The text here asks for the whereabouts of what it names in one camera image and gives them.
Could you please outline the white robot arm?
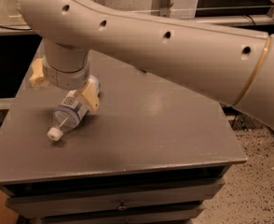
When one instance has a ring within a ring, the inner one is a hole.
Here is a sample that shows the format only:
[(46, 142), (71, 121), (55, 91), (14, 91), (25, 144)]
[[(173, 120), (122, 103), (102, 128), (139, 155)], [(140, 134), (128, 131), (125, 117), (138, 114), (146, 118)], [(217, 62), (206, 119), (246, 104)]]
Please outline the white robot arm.
[(20, 0), (20, 10), (44, 38), (43, 71), (57, 87), (82, 88), (95, 50), (231, 105), (274, 131), (274, 35), (92, 0)]

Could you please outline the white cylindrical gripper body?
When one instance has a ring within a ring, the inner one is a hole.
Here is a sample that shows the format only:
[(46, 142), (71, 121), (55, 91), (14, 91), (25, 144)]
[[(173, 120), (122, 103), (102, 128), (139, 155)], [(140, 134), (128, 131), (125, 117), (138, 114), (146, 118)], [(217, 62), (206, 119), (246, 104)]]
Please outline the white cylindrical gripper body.
[(51, 67), (45, 58), (42, 59), (42, 71), (45, 79), (63, 90), (72, 91), (84, 87), (89, 78), (89, 64), (75, 72), (63, 72)]

